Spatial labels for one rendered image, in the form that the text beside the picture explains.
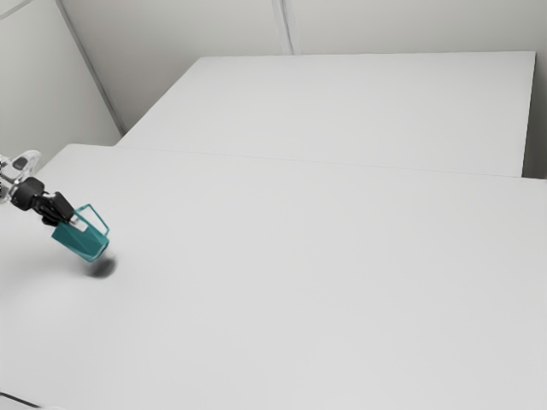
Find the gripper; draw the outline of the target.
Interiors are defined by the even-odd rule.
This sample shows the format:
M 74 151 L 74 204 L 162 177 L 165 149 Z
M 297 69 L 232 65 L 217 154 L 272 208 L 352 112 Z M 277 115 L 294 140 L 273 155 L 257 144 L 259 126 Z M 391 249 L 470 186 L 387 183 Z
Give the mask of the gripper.
M 34 177 L 29 177 L 16 186 L 12 204 L 22 211 L 32 208 L 47 226 L 68 224 L 75 215 L 74 207 L 62 193 L 45 193 L 44 183 Z

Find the teal faceted mug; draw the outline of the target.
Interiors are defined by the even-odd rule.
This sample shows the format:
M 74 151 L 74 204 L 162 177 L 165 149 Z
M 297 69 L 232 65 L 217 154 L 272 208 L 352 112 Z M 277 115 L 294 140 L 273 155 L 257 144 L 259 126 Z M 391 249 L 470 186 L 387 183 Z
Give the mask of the teal faceted mug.
M 74 210 L 68 223 L 61 222 L 51 237 L 87 262 L 97 261 L 109 246 L 110 228 L 90 204 Z

